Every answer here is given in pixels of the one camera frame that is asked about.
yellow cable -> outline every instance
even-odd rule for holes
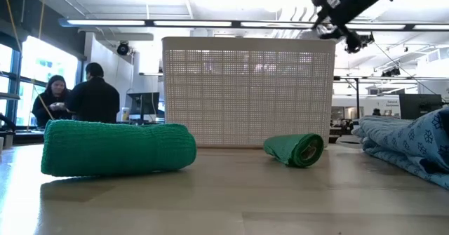
[[[23,55],[22,54],[22,45],[20,44],[19,36],[17,35],[17,29],[15,27],[14,18],[13,18],[13,12],[11,10],[11,4],[9,3],[9,0],[6,0],[6,6],[8,7],[9,18],[11,19],[11,25],[13,26],[13,32],[14,32],[14,36],[15,36],[15,41],[17,42],[17,45],[19,47],[20,55]],[[43,10],[44,10],[44,8],[45,8],[45,3],[43,2],[42,3],[42,11],[41,11],[41,21],[40,21],[40,25],[39,25],[39,39],[41,38],[41,29],[42,29],[42,23],[43,23]],[[47,113],[50,116],[51,120],[54,120],[53,115],[50,113],[50,110],[48,110],[47,106],[45,105],[45,102],[43,102],[39,92],[37,92],[37,97],[41,101],[41,103],[43,105],[43,108],[47,111]]]

dark hair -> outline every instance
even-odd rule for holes
[[[62,91],[61,96],[65,96],[67,94],[67,84],[65,83],[64,77],[62,77],[60,75],[54,75],[50,78],[50,80],[48,80],[47,87],[45,89],[45,93],[47,93],[49,95],[53,95],[53,92],[51,91],[51,85],[55,81],[61,81],[64,83],[64,90]]]
[[[103,77],[105,75],[101,65],[96,62],[91,62],[87,64],[86,73],[91,74],[92,77]]]

green cloth roll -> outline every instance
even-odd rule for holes
[[[196,158],[194,137],[177,124],[49,121],[44,137],[41,171],[53,176],[141,175],[178,170]]]
[[[323,138],[313,133],[276,136],[264,142],[267,154],[288,166],[298,168],[305,168],[317,162],[323,149]]]

white plastic basket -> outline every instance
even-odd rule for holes
[[[275,135],[329,136],[335,42],[163,39],[166,122],[200,146],[259,147]]]

folded blue fabric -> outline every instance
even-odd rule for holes
[[[360,126],[366,153],[449,189],[449,109],[414,121],[366,116]]]

